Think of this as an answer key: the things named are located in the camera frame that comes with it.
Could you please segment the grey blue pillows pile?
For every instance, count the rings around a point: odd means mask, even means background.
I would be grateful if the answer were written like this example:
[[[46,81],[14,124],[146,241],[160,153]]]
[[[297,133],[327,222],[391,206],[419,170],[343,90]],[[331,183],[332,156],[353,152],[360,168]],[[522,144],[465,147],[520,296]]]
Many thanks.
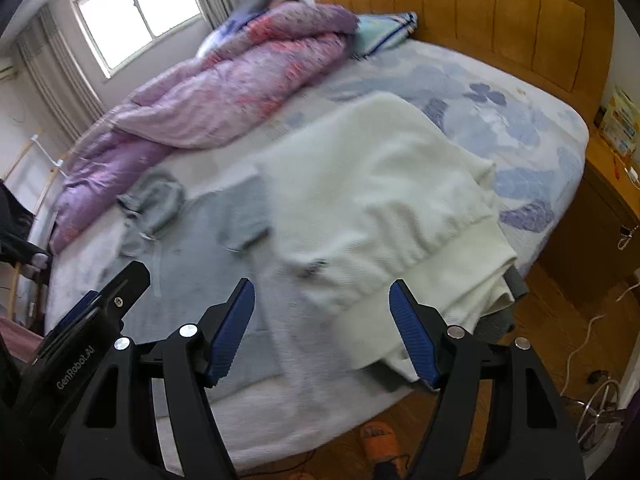
[[[197,58],[205,58],[211,50],[223,44],[249,22],[256,20],[266,12],[286,2],[301,2],[302,0],[244,0],[230,14],[230,16],[215,30],[213,30],[198,47]]]

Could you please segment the black clothes on rack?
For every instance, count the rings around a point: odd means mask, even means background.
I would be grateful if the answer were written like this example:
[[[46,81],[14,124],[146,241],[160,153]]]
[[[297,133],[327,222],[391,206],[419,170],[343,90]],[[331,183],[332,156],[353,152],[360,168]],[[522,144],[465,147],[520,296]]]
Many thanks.
[[[1,261],[10,266],[32,266],[38,271],[47,270],[50,254],[29,241],[35,216],[26,209],[1,181],[0,192],[0,240]]]

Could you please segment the white standing fan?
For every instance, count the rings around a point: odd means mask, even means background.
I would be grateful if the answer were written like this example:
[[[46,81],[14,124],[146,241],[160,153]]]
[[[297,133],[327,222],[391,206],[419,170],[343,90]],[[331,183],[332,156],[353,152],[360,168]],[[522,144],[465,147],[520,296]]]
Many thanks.
[[[575,437],[580,452],[588,454],[622,423],[625,410],[620,407],[620,383],[608,378],[597,386],[587,401],[576,401],[580,408]]]

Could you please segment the white air conditioner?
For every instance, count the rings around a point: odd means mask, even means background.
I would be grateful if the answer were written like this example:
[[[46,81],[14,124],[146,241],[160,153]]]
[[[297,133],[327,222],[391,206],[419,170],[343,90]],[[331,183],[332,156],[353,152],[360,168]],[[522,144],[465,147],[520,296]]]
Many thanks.
[[[0,58],[0,80],[11,79],[15,75],[15,67],[10,58]]]

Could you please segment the grey striped left curtain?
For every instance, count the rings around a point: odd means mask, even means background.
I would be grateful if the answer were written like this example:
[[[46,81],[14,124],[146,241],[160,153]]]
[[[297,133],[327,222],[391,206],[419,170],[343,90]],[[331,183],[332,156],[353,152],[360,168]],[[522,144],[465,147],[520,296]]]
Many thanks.
[[[101,99],[47,4],[17,34],[12,54],[55,125],[70,142],[78,141],[104,114]]]

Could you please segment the wooden nightstand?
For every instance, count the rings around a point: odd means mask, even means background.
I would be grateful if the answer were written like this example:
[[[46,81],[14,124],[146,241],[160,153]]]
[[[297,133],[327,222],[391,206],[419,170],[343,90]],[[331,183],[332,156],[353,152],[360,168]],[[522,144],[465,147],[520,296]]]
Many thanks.
[[[597,131],[574,200],[540,262],[573,304],[602,298],[639,269],[639,190]]]

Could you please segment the purple floral quilt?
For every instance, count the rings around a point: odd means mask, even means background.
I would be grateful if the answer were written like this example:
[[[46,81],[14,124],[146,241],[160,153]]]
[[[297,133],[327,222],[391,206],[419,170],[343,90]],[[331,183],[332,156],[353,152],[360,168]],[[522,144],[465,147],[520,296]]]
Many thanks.
[[[62,252],[172,151],[223,148],[276,114],[343,61],[357,28],[357,15],[342,6],[288,1],[131,92],[67,159],[51,252]]]

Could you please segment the grey zip hoodie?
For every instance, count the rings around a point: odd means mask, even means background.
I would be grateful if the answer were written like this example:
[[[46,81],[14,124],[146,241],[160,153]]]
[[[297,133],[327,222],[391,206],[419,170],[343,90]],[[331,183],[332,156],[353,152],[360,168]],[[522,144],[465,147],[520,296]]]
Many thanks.
[[[112,278],[143,262],[151,285],[124,317],[138,344],[160,340],[198,321],[226,300],[241,278],[256,289],[256,306],[229,373],[208,390],[217,401],[262,380],[284,376],[296,389],[324,382],[348,367],[328,317],[306,301],[272,247],[267,190],[251,174],[195,198],[168,171],[145,171],[119,196],[125,217],[119,251],[104,272]]]

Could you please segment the orange slipper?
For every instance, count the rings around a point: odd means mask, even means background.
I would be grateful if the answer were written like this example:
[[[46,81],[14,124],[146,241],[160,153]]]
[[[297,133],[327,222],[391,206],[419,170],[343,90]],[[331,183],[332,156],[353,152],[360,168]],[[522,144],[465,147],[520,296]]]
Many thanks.
[[[392,462],[400,455],[395,431],[385,422],[366,422],[359,430],[359,437],[364,455],[371,463]]]

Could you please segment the cream white knit sweater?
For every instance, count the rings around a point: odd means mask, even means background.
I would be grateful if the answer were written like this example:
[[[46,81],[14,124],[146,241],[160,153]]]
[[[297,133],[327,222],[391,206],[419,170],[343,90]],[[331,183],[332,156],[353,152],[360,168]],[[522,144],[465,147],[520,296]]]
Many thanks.
[[[472,330],[515,263],[495,165],[394,94],[340,106],[273,144],[258,168],[274,253],[353,370],[383,360],[410,373],[388,306],[394,281]]]

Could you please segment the wooden bed headboard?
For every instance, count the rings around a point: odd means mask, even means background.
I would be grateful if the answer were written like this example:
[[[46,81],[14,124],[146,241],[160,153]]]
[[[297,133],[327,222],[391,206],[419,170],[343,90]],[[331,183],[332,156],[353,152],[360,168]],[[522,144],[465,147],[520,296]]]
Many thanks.
[[[592,122],[610,69],[614,0],[316,0],[363,14],[414,12],[417,40],[477,58]]]

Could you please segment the bedroom window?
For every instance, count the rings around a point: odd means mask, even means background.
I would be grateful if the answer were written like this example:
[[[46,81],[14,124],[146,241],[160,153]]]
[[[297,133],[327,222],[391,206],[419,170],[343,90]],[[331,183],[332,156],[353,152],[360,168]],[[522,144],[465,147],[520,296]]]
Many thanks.
[[[175,30],[202,17],[196,0],[73,0],[73,8],[107,78]]]

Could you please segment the light blue striped pillow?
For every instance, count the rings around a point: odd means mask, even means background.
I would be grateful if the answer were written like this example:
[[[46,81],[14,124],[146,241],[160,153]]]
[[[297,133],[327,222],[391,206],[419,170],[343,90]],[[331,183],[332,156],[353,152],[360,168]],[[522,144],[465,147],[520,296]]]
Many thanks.
[[[352,55],[355,58],[368,58],[399,46],[418,29],[419,24],[416,12],[359,14],[358,20],[352,40]]]

